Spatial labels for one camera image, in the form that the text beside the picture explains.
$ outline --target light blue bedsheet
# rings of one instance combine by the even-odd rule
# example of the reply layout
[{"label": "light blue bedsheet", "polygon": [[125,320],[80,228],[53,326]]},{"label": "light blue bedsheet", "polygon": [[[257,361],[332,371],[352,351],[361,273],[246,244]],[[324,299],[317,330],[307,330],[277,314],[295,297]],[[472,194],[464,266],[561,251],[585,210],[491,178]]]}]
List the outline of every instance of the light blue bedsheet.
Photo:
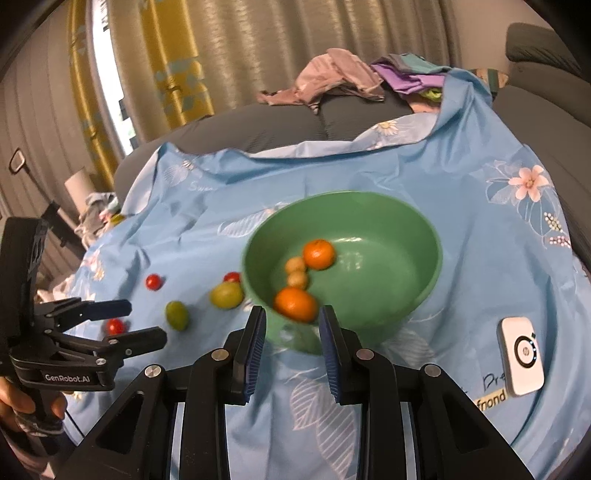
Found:
[{"label": "light blue bedsheet", "polygon": [[[243,326],[248,302],[223,312],[207,294],[226,272],[240,268],[243,248],[265,218],[314,194],[366,190],[415,206],[443,245],[433,293],[396,337],[384,339],[382,351],[395,363],[419,368],[435,362],[475,400],[504,386],[499,321],[526,316],[533,322],[543,389],[509,398],[485,415],[535,477],[545,478],[591,424],[591,286],[570,249],[547,172],[490,101],[476,77],[452,70],[439,117],[384,122],[354,142],[200,157],[162,146],[125,202],[134,215],[87,253],[71,294],[130,299],[131,328],[161,326],[168,344],[126,361],[114,392],[70,397],[78,425],[87,432],[146,365],[191,364]],[[149,273],[165,277],[160,291],[144,287]],[[167,326],[170,300],[189,306],[187,331]],[[87,322],[75,333],[99,338],[101,325]],[[228,407],[227,420],[235,480],[355,477],[358,411],[334,404],[320,357],[267,344],[250,404]],[[80,440],[69,422],[67,431]]]}]

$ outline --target white cylinder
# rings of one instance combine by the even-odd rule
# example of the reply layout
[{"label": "white cylinder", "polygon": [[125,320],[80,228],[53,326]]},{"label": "white cylinder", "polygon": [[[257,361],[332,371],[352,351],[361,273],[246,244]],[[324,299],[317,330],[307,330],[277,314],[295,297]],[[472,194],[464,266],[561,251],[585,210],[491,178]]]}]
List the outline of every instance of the white cylinder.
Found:
[{"label": "white cylinder", "polygon": [[78,170],[65,181],[64,185],[70,197],[74,200],[78,213],[84,213],[86,210],[86,197],[95,191],[86,170],[84,168]]}]

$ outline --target pink flower print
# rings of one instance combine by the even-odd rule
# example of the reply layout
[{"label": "pink flower print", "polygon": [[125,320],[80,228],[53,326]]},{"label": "pink flower print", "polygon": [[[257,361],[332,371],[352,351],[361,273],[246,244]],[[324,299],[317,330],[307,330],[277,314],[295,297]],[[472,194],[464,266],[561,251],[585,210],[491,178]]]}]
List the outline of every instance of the pink flower print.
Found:
[{"label": "pink flower print", "polygon": [[542,198],[540,187],[550,185],[546,177],[541,175],[542,167],[536,165],[531,170],[524,167],[519,169],[519,176],[509,179],[509,185],[519,187],[515,192],[517,200],[523,200],[528,194],[533,202],[539,202]]}]

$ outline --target green bowl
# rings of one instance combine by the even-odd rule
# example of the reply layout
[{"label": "green bowl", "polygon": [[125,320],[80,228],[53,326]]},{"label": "green bowl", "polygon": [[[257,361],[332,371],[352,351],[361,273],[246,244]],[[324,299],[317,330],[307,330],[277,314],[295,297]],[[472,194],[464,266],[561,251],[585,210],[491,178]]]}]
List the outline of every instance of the green bowl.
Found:
[{"label": "green bowl", "polygon": [[441,245],[433,226],[410,205],[369,192],[333,192],[279,210],[253,234],[242,259],[242,283],[267,311],[267,340],[320,354],[317,322],[305,324],[272,309],[286,286],[285,262],[323,238],[335,264],[309,270],[308,292],[335,309],[342,327],[364,346],[392,336],[400,320],[431,293],[441,270]]}]

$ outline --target red cherry tomato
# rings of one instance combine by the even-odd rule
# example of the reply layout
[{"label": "red cherry tomato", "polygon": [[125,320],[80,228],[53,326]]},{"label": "red cherry tomato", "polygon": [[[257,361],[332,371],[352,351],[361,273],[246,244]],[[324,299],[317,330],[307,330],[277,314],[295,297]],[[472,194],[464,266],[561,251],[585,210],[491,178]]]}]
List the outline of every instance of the red cherry tomato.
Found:
[{"label": "red cherry tomato", "polygon": [[107,335],[119,335],[125,333],[126,330],[125,324],[119,319],[107,320],[105,325]]},{"label": "red cherry tomato", "polygon": [[224,281],[235,281],[240,283],[240,274],[238,272],[226,273],[223,278]]},{"label": "red cherry tomato", "polygon": [[146,277],[146,288],[148,290],[156,291],[162,287],[162,277],[152,273]]}]

